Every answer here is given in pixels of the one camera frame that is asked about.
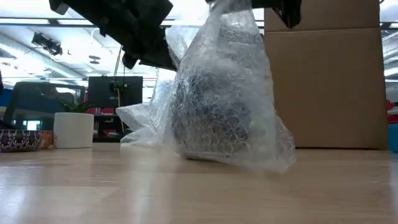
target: potted plant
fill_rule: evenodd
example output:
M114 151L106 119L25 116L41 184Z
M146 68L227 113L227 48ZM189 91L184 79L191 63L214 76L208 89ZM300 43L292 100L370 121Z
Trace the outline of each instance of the potted plant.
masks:
M92 106L87 102L60 103L65 112L55 113L54 148L92 147L94 115L86 113Z

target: bubble wrap bag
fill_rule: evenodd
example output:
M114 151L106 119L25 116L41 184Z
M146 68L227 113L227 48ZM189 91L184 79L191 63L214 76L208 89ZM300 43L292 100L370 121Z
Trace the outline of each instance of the bubble wrap bag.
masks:
M158 80L146 124L131 107L118 109L123 121L125 114L143 127L125 142L172 147L187 159L286 171L295 162L295 146L274 109L269 61L250 0L217 1L189 47L185 30L167 33L178 72L166 86Z

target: black robotic arm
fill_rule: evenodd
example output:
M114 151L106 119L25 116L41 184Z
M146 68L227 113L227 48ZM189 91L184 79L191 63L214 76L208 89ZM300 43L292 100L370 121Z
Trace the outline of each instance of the black robotic arm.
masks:
M161 23L172 10L168 0L49 0L51 10L65 14L69 7L123 46L123 64L176 70ZM273 8L288 28L301 21L301 0L252 0L253 8Z

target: green plant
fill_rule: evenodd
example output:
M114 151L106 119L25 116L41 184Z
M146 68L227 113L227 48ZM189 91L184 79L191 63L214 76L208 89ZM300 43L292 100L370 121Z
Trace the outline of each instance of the green plant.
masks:
M86 111L92 107L93 105L89 105L87 102L83 103L64 103L60 102L60 104L65 109L65 112L69 113L86 113Z

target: wrapped object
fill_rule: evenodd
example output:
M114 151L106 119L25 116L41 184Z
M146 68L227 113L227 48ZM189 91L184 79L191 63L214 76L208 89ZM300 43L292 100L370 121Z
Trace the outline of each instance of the wrapped object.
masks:
M181 35L186 29L175 26L166 35L178 72L168 85L159 77L146 120L136 116L137 106L117 109L123 121L122 111L142 126L124 142L170 146L189 159L287 170L295 146L274 109L269 61L250 0L215 2L190 45Z

